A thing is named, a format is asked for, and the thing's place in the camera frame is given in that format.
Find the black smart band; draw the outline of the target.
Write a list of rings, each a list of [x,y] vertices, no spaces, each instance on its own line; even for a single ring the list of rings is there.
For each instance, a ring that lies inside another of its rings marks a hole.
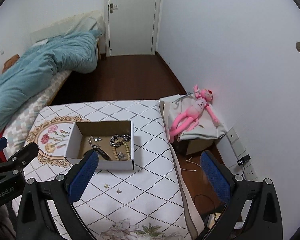
[[[104,160],[111,160],[110,156],[104,152],[101,148],[94,148],[94,151],[100,155]]]

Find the white cardboard jewelry box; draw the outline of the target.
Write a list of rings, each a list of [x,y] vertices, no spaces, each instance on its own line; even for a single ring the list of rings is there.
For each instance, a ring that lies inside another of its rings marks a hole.
[[[76,122],[71,126],[64,157],[77,164],[88,150],[101,148],[111,160],[98,155],[99,170],[134,170],[134,125],[132,121]]]

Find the checked patterned mattress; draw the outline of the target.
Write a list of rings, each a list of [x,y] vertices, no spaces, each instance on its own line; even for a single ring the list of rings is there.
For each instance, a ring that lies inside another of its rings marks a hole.
[[[7,139],[7,146],[3,149],[6,158],[23,148],[39,112],[54,100],[70,73],[66,70],[55,74],[46,89],[31,97],[14,113],[2,134]]]

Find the black power adapter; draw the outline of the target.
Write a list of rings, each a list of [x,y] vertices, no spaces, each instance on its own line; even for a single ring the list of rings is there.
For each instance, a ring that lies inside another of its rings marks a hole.
[[[241,157],[241,158],[237,161],[237,163],[238,163],[239,166],[244,166],[245,163],[247,163],[250,159],[251,159],[250,155],[247,154],[247,155]]]

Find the floral patterned tablecloth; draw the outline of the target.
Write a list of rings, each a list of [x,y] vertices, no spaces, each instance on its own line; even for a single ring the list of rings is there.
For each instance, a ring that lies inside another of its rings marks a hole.
[[[96,239],[195,239],[204,223],[182,179],[157,100],[99,101],[44,107],[29,140],[49,123],[129,120],[134,170],[98,170],[74,206]]]

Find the pink panther plush toy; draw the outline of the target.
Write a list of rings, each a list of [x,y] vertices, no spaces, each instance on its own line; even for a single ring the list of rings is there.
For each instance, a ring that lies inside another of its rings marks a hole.
[[[220,125],[220,120],[211,108],[213,92],[208,89],[199,89],[198,86],[195,85],[193,93],[196,101],[184,112],[178,114],[172,122],[172,126],[169,131],[170,143],[174,142],[175,136],[181,132],[194,129],[199,124],[199,118],[204,111],[207,111],[216,127]]]

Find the brown wooden headboard piece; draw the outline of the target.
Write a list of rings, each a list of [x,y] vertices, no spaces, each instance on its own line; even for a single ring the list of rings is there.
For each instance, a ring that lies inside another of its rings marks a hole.
[[[20,56],[18,54],[15,54],[10,59],[8,59],[3,65],[2,73],[6,72],[6,70],[11,68],[18,61],[19,58]]]

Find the teal quilted duvet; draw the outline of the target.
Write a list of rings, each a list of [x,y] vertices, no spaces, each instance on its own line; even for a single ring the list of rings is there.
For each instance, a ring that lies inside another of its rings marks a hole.
[[[66,70],[90,73],[97,66],[100,30],[55,37],[31,47],[0,76],[0,132],[31,97],[49,87],[52,77]]]

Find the white pillow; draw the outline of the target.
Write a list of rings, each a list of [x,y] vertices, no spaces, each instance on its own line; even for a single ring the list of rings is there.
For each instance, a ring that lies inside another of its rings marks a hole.
[[[30,41],[31,44],[35,44],[47,38],[65,36],[74,32],[90,31],[92,29],[104,32],[104,26],[105,23],[101,12],[95,10],[67,17],[43,29],[34,31],[30,33]]]

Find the white door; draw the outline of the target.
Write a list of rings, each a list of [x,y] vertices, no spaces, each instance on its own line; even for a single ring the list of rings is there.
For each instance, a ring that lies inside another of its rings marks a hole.
[[[160,0],[106,0],[107,56],[155,52]]]

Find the white wall socket strip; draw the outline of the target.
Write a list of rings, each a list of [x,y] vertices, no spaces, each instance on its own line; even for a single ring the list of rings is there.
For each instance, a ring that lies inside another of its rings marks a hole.
[[[226,134],[228,141],[230,142],[231,149],[236,158],[233,165],[230,166],[230,171],[233,174],[242,175],[247,180],[257,180],[258,175],[254,169],[252,158],[245,163],[244,166],[239,166],[237,161],[249,154],[248,150],[243,146],[238,134],[234,130],[234,128],[230,128],[229,132]]]

